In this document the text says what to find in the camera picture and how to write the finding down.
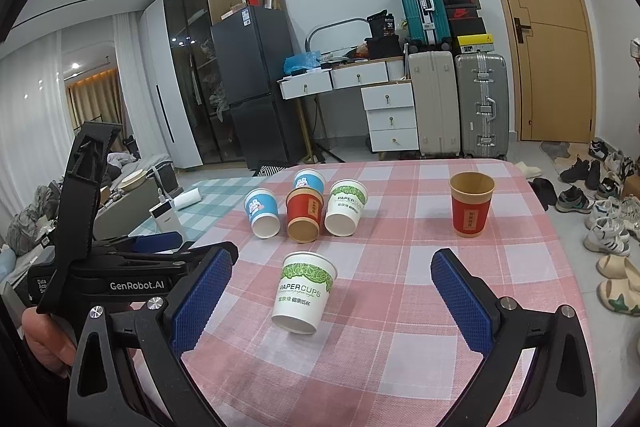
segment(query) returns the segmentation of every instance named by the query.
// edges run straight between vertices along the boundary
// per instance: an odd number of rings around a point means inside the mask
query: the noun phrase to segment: silver suitcase
[[[509,148],[507,66],[497,54],[456,57],[462,152],[504,160]]]
[[[424,155],[460,154],[460,108],[450,52],[409,55],[418,143]]]

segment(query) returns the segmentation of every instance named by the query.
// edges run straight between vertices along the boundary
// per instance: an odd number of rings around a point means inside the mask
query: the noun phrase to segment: tablecloth
[[[196,241],[211,228],[220,217],[223,217],[265,178],[221,178],[219,180],[202,180],[194,183],[187,190],[197,188],[202,196],[199,203],[187,206],[176,212],[180,223],[190,241]],[[129,235],[150,235],[156,233],[156,222],[149,217],[142,225]]]
[[[469,351],[431,282],[433,253],[450,248],[497,296],[553,312],[569,303],[590,342],[584,305],[556,231],[520,171],[498,160],[427,160],[316,166],[331,183],[357,179],[369,191],[351,237],[324,232],[299,245],[286,237],[287,169],[263,186],[275,192],[283,226],[251,233],[241,205],[198,242],[240,249],[225,293],[183,361],[229,427],[433,426],[481,361]],[[481,171],[496,187],[484,232],[464,239],[451,225],[449,178]],[[271,324],[282,261],[292,251],[328,257],[338,269],[319,330]],[[492,425],[506,420],[532,349],[514,373]]]

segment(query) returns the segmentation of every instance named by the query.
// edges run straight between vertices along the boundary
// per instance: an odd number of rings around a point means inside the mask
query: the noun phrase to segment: floor mat
[[[589,156],[589,144],[588,143],[569,143],[569,142],[542,142],[540,143],[540,150],[545,153],[551,162],[553,163],[558,175],[560,172],[566,171],[569,167],[575,164],[578,156],[581,160],[592,160]],[[600,168],[601,176],[604,175],[604,167]],[[584,193],[588,196],[595,194],[594,190],[589,190],[584,186],[584,181],[578,180],[574,184],[576,187],[580,187]]]

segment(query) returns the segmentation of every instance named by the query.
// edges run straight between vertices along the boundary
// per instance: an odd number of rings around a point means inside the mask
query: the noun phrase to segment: human hand
[[[22,313],[22,331],[33,356],[52,373],[66,377],[66,367],[73,365],[76,346],[49,315],[27,308]]]

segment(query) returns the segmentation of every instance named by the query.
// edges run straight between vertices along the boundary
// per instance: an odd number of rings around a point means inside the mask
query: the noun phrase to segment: metal bolt
[[[157,310],[160,306],[162,306],[162,303],[164,303],[162,297],[151,297],[146,302],[146,307],[150,310]]]
[[[102,306],[94,306],[93,308],[91,308],[91,311],[89,311],[89,316],[92,319],[97,319],[103,313],[104,313],[104,308]]]
[[[505,310],[514,310],[518,307],[518,303],[516,299],[511,297],[503,297],[500,299],[500,306],[502,306]]]
[[[564,315],[568,319],[570,319],[571,317],[575,316],[575,310],[573,308],[571,308],[571,306],[569,306],[569,304],[563,304],[560,307],[560,312],[561,312],[562,315]]]

